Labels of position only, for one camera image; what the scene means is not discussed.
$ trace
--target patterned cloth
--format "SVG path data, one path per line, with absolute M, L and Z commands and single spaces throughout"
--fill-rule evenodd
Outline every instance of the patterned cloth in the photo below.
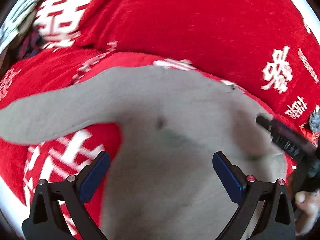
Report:
M 188 59 L 299 126 L 320 100 L 317 32 L 300 10 L 291 0 L 44 0 L 35 25 L 46 49 L 106 53 L 117 42 L 118 51 Z
M 18 60 L 30 58 L 40 52 L 42 38 L 38 26 L 34 26 L 26 35 L 18 49 Z

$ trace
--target bedding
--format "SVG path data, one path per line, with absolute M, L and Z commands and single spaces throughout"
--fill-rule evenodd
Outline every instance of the bedding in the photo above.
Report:
M 301 131 L 318 102 L 320 24 L 298 9 L 290 0 L 45 0 L 35 22 L 44 50 L 0 82 L 0 176 L 28 210 L 40 177 L 76 174 L 103 145 L 115 159 L 86 208 L 107 237 L 213 238 L 235 210 L 221 198 L 214 151 L 258 179 L 294 169 L 254 119 L 273 114 Z
M 117 42 L 118 51 L 188 59 L 296 125 L 319 103 L 318 28 L 291 0 L 46 0 L 37 15 L 48 48 L 106 52 Z
M 54 53 L 64 51 L 69 52 L 70 48 Z M 45 93 L 37 90 L 34 95 L 13 99 L 0 111 L 2 124 L 10 120 L 12 127 L 16 127 L 14 122 L 22 118 L 18 121 L 20 135 L 26 134 L 21 123 L 23 119 L 32 124 L 27 132 L 30 135 L 48 136 L 46 133 L 53 131 L 58 136 L 54 130 L 56 127 L 62 127 L 66 134 L 56 139 L 48 137 L 45 142 L 28 147 L 22 183 L 18 180 L 12 183 L 7 178 L 7 184 L 11 182 L 10 188 L 17 192 L 23 188 L 25 199 L 21 201 L 27 206 L 40 177 L 53 182 L 77 174 L 102 150 L 98 147 L 101 142 L 112 157 L 118 154 L 107 182 L 100 185 L 86 208 L 110 239 L 119 234 L 126 238 L 127 233 L 143 238 L 145 232 L 137 231 L 138 228 L 150 228 L 155 238 L 178 230 L 183 239 L 190 239 L 203 227 L 207 228 L 207 234 L 201 239 L 218 234 L 235 211 L 235 206 L 230 205 L 228 198 L 220 198 L 225 192 L 211 166 L 212 153 L 217 149 L 223 150 L 231 161 L 258 179 L 273 181 L 286 176 L 289 168 L 282 152 L 271 144 L 269 134 L 255 124 L 258 113 L 272 111 L 247 91 L 203 73 L 188 63 L 155 55 L 119 52 L 100 60 L 96 56 L 93 58 L 95 60 L 87 62 L 95 64 L 91 64 L 84 74 L 78 73 L 75 85 Z M 5 99 L 9 100 L 11 92 L 15 94 L 13 88 L 20 89 L 10 86 Z M 69 102 L 63 100 L 61 105 L 62 98 L 68 98 Z M 17 107 L 19 111 L 13 109 L 26 101 L 24 107 Z M 72 105 L 77 105 L 80 111 L 73 111 L 70 115 L 68 111 Z M 92 121 L 96 113 L 108 123 L 103 124 L 104 128 L 97 128 L 101 124 L 94 124 L 79 130 L 76 123 L 69 125 L 72 115 L 76 116 L 74 120 Z M 83 119 L 82 114 L 91 117 Z M 120 130 L 111 123 L 114 121 Z M 90 138 L 87 138 L 88 132 L 92 134 Z M 6 130 L 1 136 L 9 134 Z M 91 139 L 95 143 L 88 145 Z M 15 155 L 11 153 L 11 160 L 7 158 L 7 161 L 15 163 Z M 62 203 L 61 206 L 71 232 L 79 238 L 65 205 Z M 155 217 L 150 220 L 153 211 Z M 184 212 L 188 215 L 177 215 Z M 211 216 L 212 213 L 223 214 L 224 219 Z M 131 222 L 123 223 L 128 214 L 133 216 Z M 191 228 L 190 224 L 197 226 L 194 230 L 186 230 Z M 128 225 L 128 230 L 119 228 L 120 225 Z
M 0 177 L 0 209 L 19 237 L 23 237 L 22 222 L 29 217 L 30 208 L 23 204 Z

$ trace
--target hand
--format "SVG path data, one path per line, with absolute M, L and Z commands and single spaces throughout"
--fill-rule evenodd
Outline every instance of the hand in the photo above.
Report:
M 303 211 L 303 214 L 295 221 L 296 236 L 305 235 L 316 223 L 320 211 L 320 191 L 310 193 L 300 191 L 295 195 L 297 208 Z

